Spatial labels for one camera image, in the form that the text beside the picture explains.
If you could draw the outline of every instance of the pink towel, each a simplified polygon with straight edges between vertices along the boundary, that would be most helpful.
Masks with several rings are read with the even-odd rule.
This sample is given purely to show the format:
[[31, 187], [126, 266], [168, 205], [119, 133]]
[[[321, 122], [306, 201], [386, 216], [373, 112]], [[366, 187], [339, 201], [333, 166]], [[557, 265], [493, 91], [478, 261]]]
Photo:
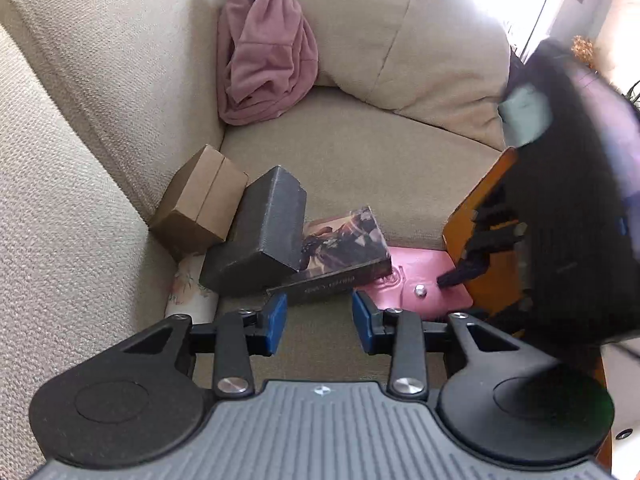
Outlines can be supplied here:
[[228, 124], [279, 117], [313, 86], [316, 38], [296, 0], [228, 0], [218, 22], [218, 113]]

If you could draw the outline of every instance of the pink tray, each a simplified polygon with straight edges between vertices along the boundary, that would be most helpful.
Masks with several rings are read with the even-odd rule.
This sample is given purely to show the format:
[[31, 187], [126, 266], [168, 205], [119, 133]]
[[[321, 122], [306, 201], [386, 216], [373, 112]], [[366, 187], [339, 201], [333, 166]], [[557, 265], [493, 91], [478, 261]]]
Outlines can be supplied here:
[[357, 287], [364, 290], [380, 310], [399, 307], [431, 320], [473, 304], [464, 285], [443, 290], [438, 287], [437, 277], [454, 268], [446, 251], [389, 247], [389, 252], [392, 273]]

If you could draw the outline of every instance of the black round pad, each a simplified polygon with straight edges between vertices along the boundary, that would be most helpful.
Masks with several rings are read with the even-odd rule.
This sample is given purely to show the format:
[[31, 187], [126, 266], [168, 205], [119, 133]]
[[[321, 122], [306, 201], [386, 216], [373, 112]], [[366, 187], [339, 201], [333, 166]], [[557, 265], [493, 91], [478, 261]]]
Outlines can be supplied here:
[[45, 457], [119, 468], [187, 439], [204, 416], [204, 398], [190, 378], [155, 357], [89, 360], [44, 384], [29, 416]]
[[438, 412], [464, 444], [513, 465], [583, 458], [613, 422], [606, 390], [563, 364], [511, 378], [490, 365], [465, 368], [443, 387]]

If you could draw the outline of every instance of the metal bolt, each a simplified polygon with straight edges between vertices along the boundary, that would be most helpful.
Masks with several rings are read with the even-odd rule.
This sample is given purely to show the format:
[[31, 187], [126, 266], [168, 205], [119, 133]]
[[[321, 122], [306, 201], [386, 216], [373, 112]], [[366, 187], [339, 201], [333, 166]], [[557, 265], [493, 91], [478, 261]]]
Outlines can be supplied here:
[[524, 233], [527, 232], [527, 225], [524, 222], [520, 222], [516, 227], [513, 228], [513, 234], [516, 236], [524, 236]]
[[622, 430], [620, 431], [620, 433], [618, 433], [616, 435], [616, 440], [625, 440], [628, 436], [631, 436], [631, 434], [634, 432], [634, 430], [632, 430], [631, 428], [627, 428], [626, 430]]
[[424, 390], [424, 384], [413, 377], [401, 377], [394, 381], [394, 390], [399, 394], [415, 395]]
[[427, 287], [422, 283], [419, 283], [415, 286], [414, 293], [418, 298], [424, 298], [427, 295]]
[[218, 381], [218, 389], [226, 394], [242, 394], [249, 388], [249, 383], [242, 377], [225, 377]]
[[529, 296], [522, 298], [518, 303], [518, 310], [521, 312], [529, 312], [532, 307], [533, 300]]

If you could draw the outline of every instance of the dried flower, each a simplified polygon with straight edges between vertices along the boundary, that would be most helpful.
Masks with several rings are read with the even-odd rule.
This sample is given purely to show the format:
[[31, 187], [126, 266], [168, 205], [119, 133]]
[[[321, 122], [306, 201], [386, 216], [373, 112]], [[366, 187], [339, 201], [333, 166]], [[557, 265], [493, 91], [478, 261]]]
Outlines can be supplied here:
[[594, 47], [591, 40], [586, 40], [582, 36], [574, 36], [574, 46], [571, 47], [576, 59], [583, 62], [592, 70], [596, 70], [594, 66]]

